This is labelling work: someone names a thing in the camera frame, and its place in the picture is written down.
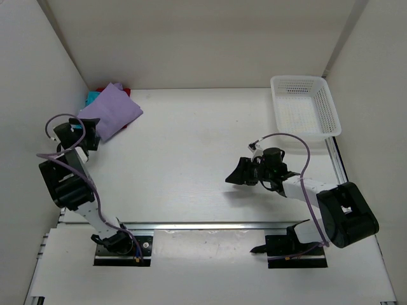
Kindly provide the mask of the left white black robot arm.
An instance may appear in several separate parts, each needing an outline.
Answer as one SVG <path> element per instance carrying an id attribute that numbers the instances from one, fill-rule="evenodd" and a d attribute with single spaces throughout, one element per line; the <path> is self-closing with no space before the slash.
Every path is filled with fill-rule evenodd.
<path id="1" fill-rule="evenodd" d="M 47 137 L 57 142 L 57 150 L 43 155 L 39 170 L 54 204 L 82 216 L 93 226 L 94 243 L 108 252 L 127 255 L 135 249 L 134 240 L 124 224 L 109 220 L 101 212 L 100 197 L 85 168 L 89 152 L 99 146 L 99 121 L 71 116 L 68 122 L 53 128 L 54 137 L 46 130 Z"/>

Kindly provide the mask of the red t shirt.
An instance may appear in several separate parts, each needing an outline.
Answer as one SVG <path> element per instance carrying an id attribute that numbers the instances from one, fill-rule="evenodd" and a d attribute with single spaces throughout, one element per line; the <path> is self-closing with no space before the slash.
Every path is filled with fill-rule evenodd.
<path id="1" fill-rule="evenodd" d="M 95 91 L 101 93 L 105 89 L 106 89 L 105 87 L 99 87 Z M 122 88 L 120 90 L 125 92 L 128 96 L 130 96 L 130 92 L 131 92 L 130 88 Z"/>

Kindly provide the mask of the lavender t shirt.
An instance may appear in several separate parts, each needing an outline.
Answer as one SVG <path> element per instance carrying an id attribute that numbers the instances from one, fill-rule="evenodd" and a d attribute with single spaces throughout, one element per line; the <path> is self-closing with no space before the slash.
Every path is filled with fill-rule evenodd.
<path id="1" fill-rule="evenodd" d="M 96 125 L 97 135 L 107 142 L 142 114 L 141 107 L 119 87 L 119 83 L 109 83 L 92 103 L 80 110 L 77 117 L 100 119 Z"/>

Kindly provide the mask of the teal t shirt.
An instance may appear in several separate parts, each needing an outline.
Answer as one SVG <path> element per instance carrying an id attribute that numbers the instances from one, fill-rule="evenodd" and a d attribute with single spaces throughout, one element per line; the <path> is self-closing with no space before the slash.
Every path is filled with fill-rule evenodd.
<path id="1" fill-rule="evenodd" d="M 87 98 L 85 100 L 85 104 L 84 104 L 83 108 L 86 108 L 87 106 L 92 104 L 99 95 L 100 95 L 100 91 L 90 91 L 90 92 L 88 92 L 88 95 L 87 95 Z M 75 129 L 81 130 L 82 129 L 80 124 L 77 124 L 77 125 L 71 124 L 71 128 L 73 130 L 75 130 Z"/>

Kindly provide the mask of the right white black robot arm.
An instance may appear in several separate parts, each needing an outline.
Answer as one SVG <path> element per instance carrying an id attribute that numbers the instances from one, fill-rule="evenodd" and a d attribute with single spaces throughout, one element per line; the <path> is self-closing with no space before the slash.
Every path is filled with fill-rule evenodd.
<path id="1" fill-rule="evenodd" d="M 288 170 L 284 156 L 277 147 L 255 149 L 253 157 L 239 159 L 225 181 L 247 186 L 269 183 L 269 191 L 319 209 L 320 217 L 312 215 L 310 220 L 287 228 L 288 251 L 300 254 L 308 245 L 325 243 L 345 248 L 379 231 L 374 213 L 353 182 L 329 184 L 303 178 Z"/>

